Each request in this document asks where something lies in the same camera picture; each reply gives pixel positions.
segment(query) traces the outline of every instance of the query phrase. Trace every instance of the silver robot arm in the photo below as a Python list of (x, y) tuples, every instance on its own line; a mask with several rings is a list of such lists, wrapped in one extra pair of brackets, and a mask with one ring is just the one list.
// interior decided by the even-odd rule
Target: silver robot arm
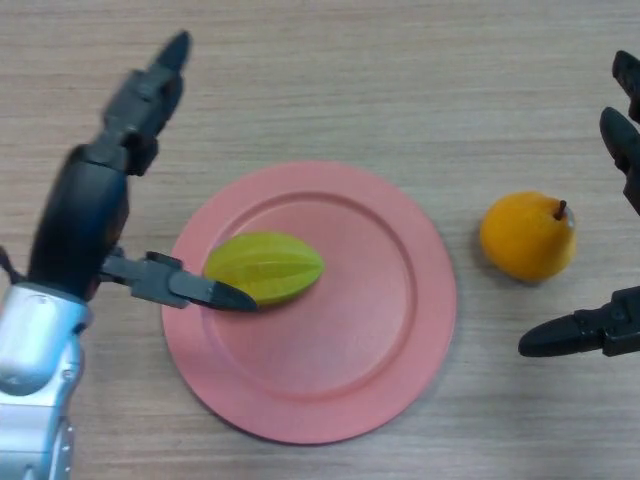
[(0, 313), (0, 479), (69, 480), (69, 401), (90, 323), (86, 303), (38, 285), (13, 285)]

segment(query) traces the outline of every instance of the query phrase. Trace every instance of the table surface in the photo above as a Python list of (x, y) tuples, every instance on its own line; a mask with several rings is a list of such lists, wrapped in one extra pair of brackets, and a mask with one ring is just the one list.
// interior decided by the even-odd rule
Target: table surface
[[(534, 325), (638, 284), (640, 218), (600, 139), (618, 49), (640, 54), (637, 0), (22, 0), (0, 2), (0, 241), (24, 269), (61, 159), (98, 128), (123, 74), (180, 28), (195, 39), (161, 155), (132, 186), (123, 245), (170, 252), (192, 213), (293, 159), (367, 167), (422, 205), (459, 285), (438, 381), (358, 439), (249, 438), (184, 388), (159, 308), (105, 285), (74, 397), (76, 479), (629, 479), (640, 458), (634, 355), (531, 360)], [(500, 195), (568, 200), (577, 258), (539, 287), (482, 259)], [(4, 290), (3, 279), (0, 287)]]

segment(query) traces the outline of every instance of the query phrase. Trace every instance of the pear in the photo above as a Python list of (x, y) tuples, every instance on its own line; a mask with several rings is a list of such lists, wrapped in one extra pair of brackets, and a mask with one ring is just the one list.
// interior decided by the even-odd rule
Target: pear
[(540, 283), (573, 260), (575, 217), (564, 200), (537, 191), (512, 193), (487, 211), (480, 243), (489, 261), (504, 273)]

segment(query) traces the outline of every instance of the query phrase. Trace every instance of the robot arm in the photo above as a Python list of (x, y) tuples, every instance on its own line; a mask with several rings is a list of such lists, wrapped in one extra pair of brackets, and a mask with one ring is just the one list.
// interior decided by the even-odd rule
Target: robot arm
[[(629, 117), (640, 123), (640, 61), (620, 51), (612, 68), (630, 99)], [(626, 177), (624, 196), (640, 215), (640, 133), (617, 110), (600, 116), (600, 132), (616, 168)], [(590, 350), (607, 356), (640, 350), (640, 287), (614, 292), (611, 302), (594, 310), (577, 310), (527, 332), (518, 350), (525, 357), (554, 357)]]
[(49, 195), (26, 275), (0, 247), (11, 287), (0, 305), (0, 479), (68, 480), (73, 427), (68, 405), (84, 358), (79, 336), (101, 282), (134, 297), (185, 308), (254, 311), (229, 285), (185, 272), (148, 252), (137, 261), (117, 246), (129, 214), (128, 177), (145, 174), (157, 136), (183, 92), (190, 37), (176, 35), (145, 71), (133, 71), (107, 105), (103, 129), (68, 155)]

